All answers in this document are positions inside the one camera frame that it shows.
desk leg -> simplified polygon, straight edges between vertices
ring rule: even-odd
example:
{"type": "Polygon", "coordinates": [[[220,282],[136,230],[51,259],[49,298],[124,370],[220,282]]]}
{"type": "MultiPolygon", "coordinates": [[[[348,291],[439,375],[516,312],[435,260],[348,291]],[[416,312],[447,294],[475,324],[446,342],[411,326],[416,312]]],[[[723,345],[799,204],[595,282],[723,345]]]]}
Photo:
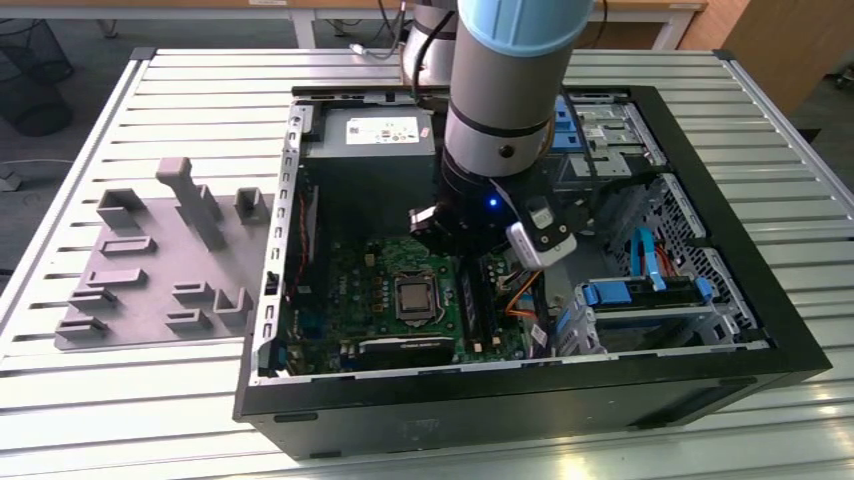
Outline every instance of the desk leg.
{"type": "Polygon", "coordinates": [[[299,48],[317,48],[315,43],[315,11],[309,8],[295,8],[291,11],[291,21],[296,31],[296,46],[299,48]]]}
{"type": "Polygon", "coordinates": [[[119,20],[95,20],[97,22],[97,28],[101,29],[101,35],[104,38],[116,38],[119,36],[119,31],[116,26],[119,25],[119,20]]]}
{"type": "Polygon", "coordinates": [[[670,20],[662,27],[662,31],[655,39],[652,50],[675,50],[684,36],[684,31],[691,24],[691,18],[694,18],[694,11],[674,12],[670,20]]]}

label sticker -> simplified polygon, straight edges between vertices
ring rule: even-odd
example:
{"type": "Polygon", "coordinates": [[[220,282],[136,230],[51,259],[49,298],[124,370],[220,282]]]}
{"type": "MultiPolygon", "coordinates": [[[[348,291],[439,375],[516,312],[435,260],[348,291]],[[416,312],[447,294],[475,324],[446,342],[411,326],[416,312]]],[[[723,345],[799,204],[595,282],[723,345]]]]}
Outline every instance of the label sticker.
{"type": "Polygon", "coordinates": [[[351,118],[347,121],[347,145],[417,143],[415,117],[351,118]]]}
{"type": "Polygon", "coordinates": [[[531,337],[534,337],[536,343],[546,347],[546,340],[548,339],[548,335],[546,335],[546,332],[542,328],[539,328],[539,325],[536,324],[534,324],[534,326],[531,327],[531,337]]]}

motherboard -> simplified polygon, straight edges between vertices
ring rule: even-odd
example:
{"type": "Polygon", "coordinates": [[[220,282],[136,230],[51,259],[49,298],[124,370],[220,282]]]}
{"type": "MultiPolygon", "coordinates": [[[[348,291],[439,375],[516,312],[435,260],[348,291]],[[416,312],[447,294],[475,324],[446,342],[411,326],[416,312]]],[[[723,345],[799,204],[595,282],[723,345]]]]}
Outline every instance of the motherboard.
{"type": "MultiPolygon", "coordinates": [[[[484,263],[495,285],[508,264],[499,255],[484,263]]],[[[458,292],[454,260],[409,237],[333,243],[324,306],[296,311],[299,373],[524,358],[516,319],[502,317],[488,341],[472,337],[458,292]]]]}

robotic arm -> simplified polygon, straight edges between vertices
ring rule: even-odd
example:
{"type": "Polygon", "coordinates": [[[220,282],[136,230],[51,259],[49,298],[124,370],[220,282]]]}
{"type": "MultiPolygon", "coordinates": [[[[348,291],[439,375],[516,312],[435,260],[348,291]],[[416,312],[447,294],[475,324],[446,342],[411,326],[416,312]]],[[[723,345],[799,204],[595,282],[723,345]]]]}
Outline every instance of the robotic arm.
{"type": "Polygon", "coordinates": [[[459,1],[438,203],[411,212],[434,251],[482,255],[508,242],[542,270],[575,249],[586,219],[560,207],[536,161],[592,2],[459,1]]]}

metal table surface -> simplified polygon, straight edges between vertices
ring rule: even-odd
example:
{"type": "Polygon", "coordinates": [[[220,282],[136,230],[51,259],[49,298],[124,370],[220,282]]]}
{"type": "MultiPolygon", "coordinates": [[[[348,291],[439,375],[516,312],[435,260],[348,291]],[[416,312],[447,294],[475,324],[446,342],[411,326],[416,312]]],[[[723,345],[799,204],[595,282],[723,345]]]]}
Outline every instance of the metal table surface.
{"type": "Polygon", "coordinates": [[[53,348],[103,190],[169,195],[157,159],[188,156],[215,195],[272,192],[291,87],[392,84],[397,74],[393,58],[377,65],[335,50],[160,50],[128,64],[0,299],[0,476],[851,478],[851,195],[738,64],[704,52],[579,51],[567,81],[659,88],[834,363],[807,383],[682,428],[296,464],[231,420],[240,338],[53,348]]]}

